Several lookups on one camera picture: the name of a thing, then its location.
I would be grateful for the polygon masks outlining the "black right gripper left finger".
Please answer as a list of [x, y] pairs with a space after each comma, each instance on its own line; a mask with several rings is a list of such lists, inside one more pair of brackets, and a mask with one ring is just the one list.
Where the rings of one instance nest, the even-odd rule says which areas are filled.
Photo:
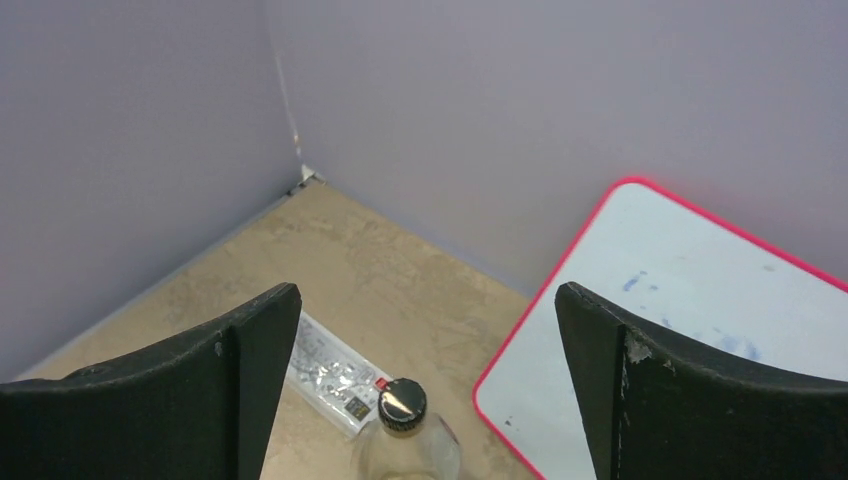
[[55, 380], [1, 387], [5, 479], [257, 479], [298, 330], [279, 284]]

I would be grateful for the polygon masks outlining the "clear glass bottle black cap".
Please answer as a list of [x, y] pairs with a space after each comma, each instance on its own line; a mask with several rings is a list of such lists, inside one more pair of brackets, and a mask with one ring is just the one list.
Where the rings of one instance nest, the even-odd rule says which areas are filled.
[[447, 422], [429, 407], [420, 383], [389, 381], [380, 391], [377, 418], [355, 437], [351, 466], [356, 479], [458, 480], [462, 450]]

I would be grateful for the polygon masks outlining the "white ruler set package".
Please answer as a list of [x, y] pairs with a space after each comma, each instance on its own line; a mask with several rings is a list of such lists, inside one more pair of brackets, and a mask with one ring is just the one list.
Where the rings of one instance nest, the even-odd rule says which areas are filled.
[[377, 418], [392, 377], [308, 315], [300, 314], [286, 383], [349, 438]]

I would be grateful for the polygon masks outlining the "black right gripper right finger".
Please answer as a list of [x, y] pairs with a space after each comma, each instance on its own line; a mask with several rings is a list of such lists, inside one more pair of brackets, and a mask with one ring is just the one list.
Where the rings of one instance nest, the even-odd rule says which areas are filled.
[[575, 282], [555, 310], [600, 479], [843, 479], [847, 385], [747, 360]]

